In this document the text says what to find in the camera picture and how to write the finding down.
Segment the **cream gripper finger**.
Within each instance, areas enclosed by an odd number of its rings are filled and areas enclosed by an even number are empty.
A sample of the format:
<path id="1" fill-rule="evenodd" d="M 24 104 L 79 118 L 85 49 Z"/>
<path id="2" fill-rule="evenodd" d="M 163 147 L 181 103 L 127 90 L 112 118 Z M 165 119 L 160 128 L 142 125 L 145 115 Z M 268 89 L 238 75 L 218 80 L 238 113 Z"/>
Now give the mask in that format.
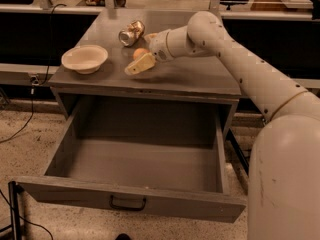
<path id="1" fill-rule="evenodd" d="M 145 35 L 143 38 L 149 44 L 153 38 L 157 36 L 158 33 L 150 33 Z"/>
<path id="2" fill-rule="evenodd" d="M 137 56 L 126 68 L 127 75 L 136 75 L 151 69 L 156 64 L 156 60 L 151 53 L 144 53 Z"/>

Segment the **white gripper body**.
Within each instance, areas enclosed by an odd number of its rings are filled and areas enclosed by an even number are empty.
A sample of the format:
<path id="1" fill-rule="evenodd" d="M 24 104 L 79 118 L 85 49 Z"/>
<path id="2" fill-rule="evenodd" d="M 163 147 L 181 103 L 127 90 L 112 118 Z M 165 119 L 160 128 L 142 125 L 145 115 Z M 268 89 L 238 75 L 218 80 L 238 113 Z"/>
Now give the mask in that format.
<path id="1" fill-rule="evenodd" d="M 155 59 L 159 62 L 167 62 L 171 60 L 171 54 L 167 46 L 168 30 L 156 33 L 150 39 L 149 49 Z"/>

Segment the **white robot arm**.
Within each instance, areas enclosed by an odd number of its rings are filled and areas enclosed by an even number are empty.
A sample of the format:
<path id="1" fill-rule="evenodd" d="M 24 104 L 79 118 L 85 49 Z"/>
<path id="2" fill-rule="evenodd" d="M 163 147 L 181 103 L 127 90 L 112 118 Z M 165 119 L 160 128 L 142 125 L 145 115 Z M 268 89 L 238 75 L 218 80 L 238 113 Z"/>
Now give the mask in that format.
<path id="1" fill-rule="evenodd" d="M 248 240 L 320 240 L 320 99 L 237 43 L 210 12 L 147 42 L 149 51 L 127 74 L 178 57 L 214 55 L 267 120 L 250 158 Z"/>

